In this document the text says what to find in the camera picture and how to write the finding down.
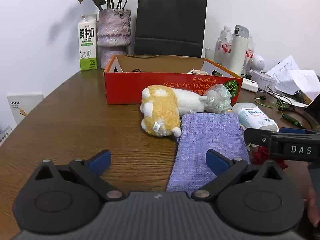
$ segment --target plastic bag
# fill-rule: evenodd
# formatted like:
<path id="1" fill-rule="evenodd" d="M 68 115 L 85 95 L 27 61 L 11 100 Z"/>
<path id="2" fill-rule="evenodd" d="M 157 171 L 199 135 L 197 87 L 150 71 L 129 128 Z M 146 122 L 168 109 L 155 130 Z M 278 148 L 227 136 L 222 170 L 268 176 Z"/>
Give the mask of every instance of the plastic bag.
<path id="1" fill-rule="evenodd" d="M 208 99 L 204 103 L 204 109 L 207 112 L 221 114 L 231 110 L 231 94 L 222 84 L 216 84 L 210 87 L 205 93 Z"/>

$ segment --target orange box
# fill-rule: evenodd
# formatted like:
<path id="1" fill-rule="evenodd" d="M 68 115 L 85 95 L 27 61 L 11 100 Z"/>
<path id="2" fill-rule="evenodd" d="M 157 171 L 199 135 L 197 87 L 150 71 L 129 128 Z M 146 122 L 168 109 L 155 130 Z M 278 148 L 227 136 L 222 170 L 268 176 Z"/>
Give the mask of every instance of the orange box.
<path id="1" fill-rule="evenodd" d="M 192 69 L 215 75 L 187 74 Z M 165 85 L 203 95 L 212 85 L 224 84 L 233 96 L 231 102 L 235 103 L 243 81 L 211 60 L 182 56 L 114 55 L 103 74 L 110 105 L 140 104 L 142 90 L 150 85 Z"/>

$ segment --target stuffed animal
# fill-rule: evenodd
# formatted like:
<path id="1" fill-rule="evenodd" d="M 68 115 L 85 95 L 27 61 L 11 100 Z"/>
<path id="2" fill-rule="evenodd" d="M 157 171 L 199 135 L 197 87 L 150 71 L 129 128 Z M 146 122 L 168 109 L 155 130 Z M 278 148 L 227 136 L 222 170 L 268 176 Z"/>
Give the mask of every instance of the stuffed animal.
<path id="1" fill-rule="evenodd" d="M 207 96 L 201 96 L 183 89 L 173 88 L 172 90 L 178 99 L 180 116 L 191 113 L 202 113 L 204 111 L 204 102 L 207 100 Z"/>
<path id="2" fill-rule="evenodd" d="M 179 115 L 203 112 L 206 96 L 172 89 L 162 85 L 148 86 L 142 91 L 141 127 L 155 136 L 181 135 Z"/>

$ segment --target flower vase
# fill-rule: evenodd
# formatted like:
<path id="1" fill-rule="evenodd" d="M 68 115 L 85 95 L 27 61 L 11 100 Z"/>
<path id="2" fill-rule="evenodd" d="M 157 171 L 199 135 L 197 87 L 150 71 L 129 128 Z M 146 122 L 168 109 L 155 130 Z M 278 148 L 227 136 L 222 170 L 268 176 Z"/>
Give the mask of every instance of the flower vase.
<path id="1" fill-rule="evenodd" d="M 97 44 L 101 49 L 102 69 L 106 68 L 113 55 L 126 54 L 131 43 L 130 19 L 130 10 L 104 9 L 99 12 Z"/>

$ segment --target human hand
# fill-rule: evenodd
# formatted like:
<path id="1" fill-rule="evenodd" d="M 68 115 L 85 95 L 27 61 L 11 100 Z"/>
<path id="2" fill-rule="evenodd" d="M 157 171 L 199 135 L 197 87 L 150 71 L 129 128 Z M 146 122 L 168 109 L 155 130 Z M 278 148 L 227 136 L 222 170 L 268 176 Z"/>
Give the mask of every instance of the human hand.
<path id="1" fill-rule="evenodd" d="M 314 227 L 317 227 L 320 221 L 320 214 L 316 205 L 317 195 L 313 188 L 308 190 L 308 198 L 305 199 L 307 204 L 307 214 L 308 219 L 313 224 Z"/>

